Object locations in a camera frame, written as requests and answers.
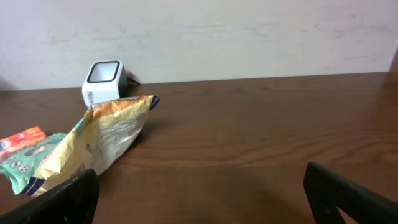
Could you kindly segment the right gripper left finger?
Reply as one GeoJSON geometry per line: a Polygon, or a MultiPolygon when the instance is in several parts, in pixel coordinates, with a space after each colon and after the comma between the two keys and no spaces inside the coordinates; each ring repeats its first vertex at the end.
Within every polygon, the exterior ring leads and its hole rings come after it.
{"type": "Polygon", "coordinates": [[[5,224],[92,224],[100,185],[96,172],[87,169],[30,202],[1,215],[5,224]]]}

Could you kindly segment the yellow snack bag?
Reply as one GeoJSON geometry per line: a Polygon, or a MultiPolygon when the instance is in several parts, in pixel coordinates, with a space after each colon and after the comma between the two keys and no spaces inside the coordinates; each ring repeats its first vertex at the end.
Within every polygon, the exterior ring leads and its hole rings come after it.
{"type": "Polygon", "coordinates": [[[149,95],[92,104],[60,142],[39,147],[22,194],[39,196],[87,169],[103,173],[130,147],[159,101],[149,95]]]}

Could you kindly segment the teal wet wipes pack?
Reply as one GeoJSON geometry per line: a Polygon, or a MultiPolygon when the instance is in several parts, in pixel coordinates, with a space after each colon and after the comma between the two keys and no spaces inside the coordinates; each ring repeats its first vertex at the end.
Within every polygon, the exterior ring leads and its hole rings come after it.
{"type": "Polygon", "coordinates": [[[26,147],[21,151],[1,160],[1,174],[4,174],[12,184],[13,192],[33,196],[44,184],[45,179],[35,173],[52,151],[66,137],[57,133],[44,140],[26,147]]]}

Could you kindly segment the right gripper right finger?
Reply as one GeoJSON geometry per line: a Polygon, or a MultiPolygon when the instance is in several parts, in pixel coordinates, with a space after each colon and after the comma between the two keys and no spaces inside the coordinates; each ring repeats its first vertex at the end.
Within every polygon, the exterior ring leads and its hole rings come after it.
{"type": "Polygon", "coordinates": [[[397,203],[346,177],[310,162],[303,180],[315,223],[344,223],[344,211],[357,223],[397,223],[397,203]]]}

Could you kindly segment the small orange box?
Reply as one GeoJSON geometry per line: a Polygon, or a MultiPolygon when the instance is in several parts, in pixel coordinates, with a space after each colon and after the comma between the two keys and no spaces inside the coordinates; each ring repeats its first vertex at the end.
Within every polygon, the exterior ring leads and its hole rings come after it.
{"type": "Polygon", "coordinates": [[[45,139],[46,134],[38,127],[26,129],[12,136],[1,139],[1,159],[10,156],[25,147],[32,146],[45,139]]]}

